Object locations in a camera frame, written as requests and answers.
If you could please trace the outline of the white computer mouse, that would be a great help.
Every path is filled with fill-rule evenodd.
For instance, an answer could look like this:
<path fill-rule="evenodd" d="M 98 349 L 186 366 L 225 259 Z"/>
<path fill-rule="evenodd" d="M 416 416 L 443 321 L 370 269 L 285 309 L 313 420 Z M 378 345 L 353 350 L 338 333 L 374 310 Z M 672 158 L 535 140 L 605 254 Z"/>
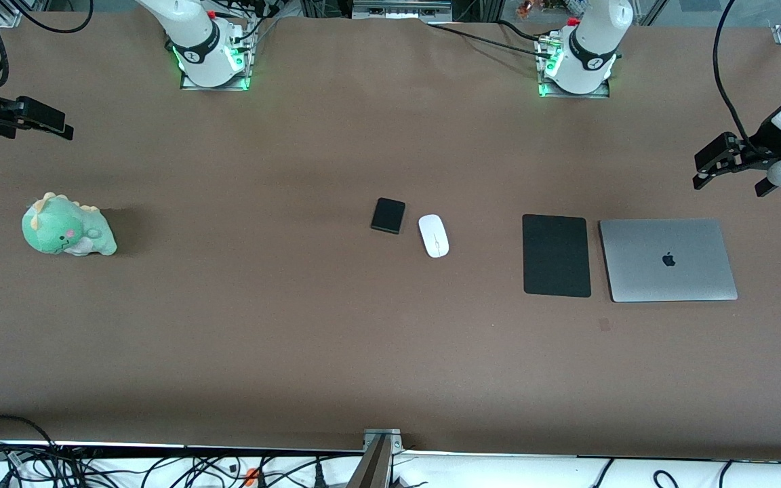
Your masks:
<path fill-rule="evenodd" d="M 437 214 L 425 214 L 418 219 L 424 249 L 430 258 L 443 258 L 449 253 L 449 240 L 443 220 Z"/>

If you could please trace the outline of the small black phone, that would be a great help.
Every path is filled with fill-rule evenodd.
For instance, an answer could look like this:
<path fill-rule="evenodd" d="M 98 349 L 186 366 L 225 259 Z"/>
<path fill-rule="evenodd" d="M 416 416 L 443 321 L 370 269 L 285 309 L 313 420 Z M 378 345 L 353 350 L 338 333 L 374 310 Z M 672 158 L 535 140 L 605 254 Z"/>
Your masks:
<path fill-rule="evenodd" d="M 402 201 L 380 197 L 373 210 L 371 229 L 387 234 L 399 235 L 406 204 Z"/>

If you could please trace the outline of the black mouse pad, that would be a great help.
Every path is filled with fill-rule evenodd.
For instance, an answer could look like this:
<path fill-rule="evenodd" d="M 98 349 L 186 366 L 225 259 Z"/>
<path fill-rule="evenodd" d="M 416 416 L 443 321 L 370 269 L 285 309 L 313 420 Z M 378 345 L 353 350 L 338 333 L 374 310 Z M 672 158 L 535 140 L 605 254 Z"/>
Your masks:
<path fill-rule="evenodd" d="M 585 219 L 524 214 L 523 290 L 533 296 L 591 296 Z"/>

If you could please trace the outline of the silver laptop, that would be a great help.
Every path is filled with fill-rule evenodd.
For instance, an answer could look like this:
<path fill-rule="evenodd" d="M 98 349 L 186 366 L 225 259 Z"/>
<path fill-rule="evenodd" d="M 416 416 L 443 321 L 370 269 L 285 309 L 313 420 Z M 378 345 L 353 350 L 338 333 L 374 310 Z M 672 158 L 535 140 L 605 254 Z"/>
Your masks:
<path fill-rule="evenodd" d="M 601 220 L 599 236 L 613 302 L 738 299 L 717 219 Z"/>

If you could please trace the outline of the green dinosaur plush toy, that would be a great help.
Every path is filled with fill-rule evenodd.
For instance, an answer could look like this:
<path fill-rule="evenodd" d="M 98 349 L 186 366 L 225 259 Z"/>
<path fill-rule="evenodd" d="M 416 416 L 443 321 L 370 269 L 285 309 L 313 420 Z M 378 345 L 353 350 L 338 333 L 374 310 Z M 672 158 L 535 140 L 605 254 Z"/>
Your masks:
<path fill-rule="evenodd" d="M 46 192 L 28 207 L 21 226 L 24 240 L 41 253 L 111 256 L 118 250 L 111 226 L 98 207 L 55 192 Z"/>

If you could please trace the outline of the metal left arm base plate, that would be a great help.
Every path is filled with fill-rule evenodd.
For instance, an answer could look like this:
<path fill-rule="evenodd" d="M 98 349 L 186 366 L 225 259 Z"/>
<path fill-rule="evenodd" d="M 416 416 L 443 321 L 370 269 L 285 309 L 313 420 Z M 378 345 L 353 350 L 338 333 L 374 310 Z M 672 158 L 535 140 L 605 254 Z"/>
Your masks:
<path fill-rule="evenodd" d="M 536 61 L 540 96 L 589 99 L 607 99 L 609 97 L 610 69 L 604 72 L 601 83 L 588 93 L 579 94 L 567 91 L 560 86 L 555 75 L 561 74 L 562 68 L 571 66 L 567 60 L 574 60 L 573 56 L 568 56 L 563 50 L 560 31 L 554 30 L 547 35 L 537 37 L 534 41 L 534 49 L 537 54 L 546 54 L 546 58 L 539 58 Z"/>

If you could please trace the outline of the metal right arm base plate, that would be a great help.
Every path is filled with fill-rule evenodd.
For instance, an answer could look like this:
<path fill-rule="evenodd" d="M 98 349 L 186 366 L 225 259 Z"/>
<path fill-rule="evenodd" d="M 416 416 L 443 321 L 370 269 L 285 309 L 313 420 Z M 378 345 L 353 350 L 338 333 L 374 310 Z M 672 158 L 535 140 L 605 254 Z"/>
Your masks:
<path fill-rule="evenodd" d="M 246 92 L 254 65 L 254 34 L 224 18 L 209 19 L 208 36 L 184 47 L 174 44 L 182 71 L 180 89 Z"/>

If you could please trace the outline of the aluminium frame rail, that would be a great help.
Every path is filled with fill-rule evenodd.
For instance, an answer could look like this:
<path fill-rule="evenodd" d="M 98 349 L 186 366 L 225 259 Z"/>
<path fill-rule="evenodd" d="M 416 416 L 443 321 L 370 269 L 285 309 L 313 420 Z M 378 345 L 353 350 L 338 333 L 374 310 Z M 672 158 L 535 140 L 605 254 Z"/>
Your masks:
<path fill-rule="evenodd" d="M 417 18 L 425 24 L 454 21 L 452 0 L 351 0 L 351 18 Z"/>

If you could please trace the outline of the metal table edge bracket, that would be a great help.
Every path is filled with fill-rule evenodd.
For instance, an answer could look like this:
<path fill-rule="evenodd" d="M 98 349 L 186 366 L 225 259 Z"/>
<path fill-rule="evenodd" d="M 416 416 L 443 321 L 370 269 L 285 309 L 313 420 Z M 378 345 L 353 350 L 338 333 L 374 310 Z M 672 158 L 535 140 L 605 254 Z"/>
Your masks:
<path fill-rule="evenodd" d="M 367 429 L 365 453 L 345 488 L 391 488 L 393 458 L 403 450 L 399 429 Z"/>

